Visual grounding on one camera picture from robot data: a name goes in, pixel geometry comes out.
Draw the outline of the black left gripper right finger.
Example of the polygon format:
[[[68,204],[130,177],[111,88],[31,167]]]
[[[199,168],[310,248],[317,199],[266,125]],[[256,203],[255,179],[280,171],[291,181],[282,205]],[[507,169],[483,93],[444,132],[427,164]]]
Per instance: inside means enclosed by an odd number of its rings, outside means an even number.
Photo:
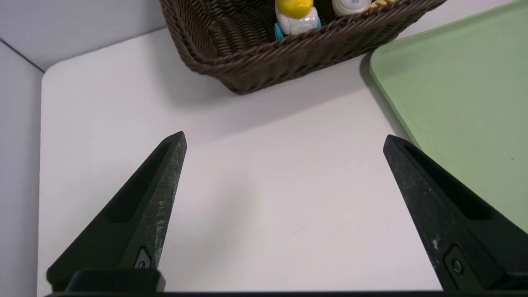
[[[409,141],[383,153],[444,291],[527,291],[526,232]]]

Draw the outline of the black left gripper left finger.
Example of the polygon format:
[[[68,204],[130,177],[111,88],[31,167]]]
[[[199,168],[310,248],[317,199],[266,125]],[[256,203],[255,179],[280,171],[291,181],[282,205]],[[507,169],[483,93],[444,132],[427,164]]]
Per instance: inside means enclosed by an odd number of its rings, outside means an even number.
[[[166,137],[91,220],[46,277],[53,293],[157,293],[158,266],[187,150]]]

